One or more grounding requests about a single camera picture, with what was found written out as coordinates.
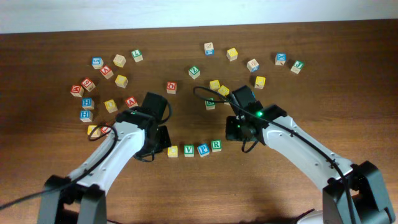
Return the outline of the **yellow C block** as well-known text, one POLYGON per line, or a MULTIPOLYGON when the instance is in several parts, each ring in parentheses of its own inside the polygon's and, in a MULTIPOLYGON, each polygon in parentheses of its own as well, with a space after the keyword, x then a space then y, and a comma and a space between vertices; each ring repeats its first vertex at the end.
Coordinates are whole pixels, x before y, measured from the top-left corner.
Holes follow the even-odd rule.
POLYGON ((167 155, 170 158, 178 157, 178 147, 170 146, 167 148, 167 155))

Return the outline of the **green B block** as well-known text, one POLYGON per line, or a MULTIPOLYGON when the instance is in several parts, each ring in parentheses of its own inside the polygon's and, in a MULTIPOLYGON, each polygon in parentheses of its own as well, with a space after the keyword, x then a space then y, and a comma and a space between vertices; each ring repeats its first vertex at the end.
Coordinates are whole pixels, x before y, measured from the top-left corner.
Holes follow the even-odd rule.
POLYGON ((221 140, 217 139, 217 140, 212 140, 211 141, 211 150, 213 152, 220 152, 222 151, 222 144, 221 144, 221 140))

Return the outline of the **green V block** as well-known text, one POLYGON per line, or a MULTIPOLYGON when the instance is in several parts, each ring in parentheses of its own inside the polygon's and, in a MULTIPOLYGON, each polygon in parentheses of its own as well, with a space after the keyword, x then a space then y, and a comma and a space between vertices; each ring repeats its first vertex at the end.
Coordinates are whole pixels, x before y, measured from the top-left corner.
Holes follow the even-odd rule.
POLYGON ((183 151, 185 157, 193 157, 195 154, 194 145, 184 145, 183 151))

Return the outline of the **blue P block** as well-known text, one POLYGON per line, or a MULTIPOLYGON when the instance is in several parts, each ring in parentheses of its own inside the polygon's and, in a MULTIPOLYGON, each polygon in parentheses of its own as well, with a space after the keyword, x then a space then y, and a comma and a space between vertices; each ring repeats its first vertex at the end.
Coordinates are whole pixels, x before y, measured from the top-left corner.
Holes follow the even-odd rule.
POLYGON ((207 144, 201 144, 197 147, 198 153, 200 157, 207 156, 210 153, 209 147, 207 144))

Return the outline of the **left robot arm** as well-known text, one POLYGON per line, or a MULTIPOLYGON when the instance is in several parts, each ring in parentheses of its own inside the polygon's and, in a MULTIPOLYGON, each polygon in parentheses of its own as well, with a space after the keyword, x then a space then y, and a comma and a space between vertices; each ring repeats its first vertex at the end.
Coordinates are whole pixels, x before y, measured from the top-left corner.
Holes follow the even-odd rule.
POLYGON ((145 110, 117 114, 108 129, 80 167, 46 181, 38 223, 107 223, 106 194, 130 158, 145 162, 171 145, 166 125, 145 110))

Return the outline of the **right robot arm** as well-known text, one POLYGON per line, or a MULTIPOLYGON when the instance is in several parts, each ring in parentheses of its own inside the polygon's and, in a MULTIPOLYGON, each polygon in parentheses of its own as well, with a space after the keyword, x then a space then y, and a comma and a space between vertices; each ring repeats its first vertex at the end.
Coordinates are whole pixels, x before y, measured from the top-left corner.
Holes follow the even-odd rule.
POLYGON ((277 105, 258 112, 228 116, 226 138, 269 146, 285 156, 322 192, 322 209, 298 223, 394 223, 396 215, 381 171, 339 156, 297 126, 277 105))

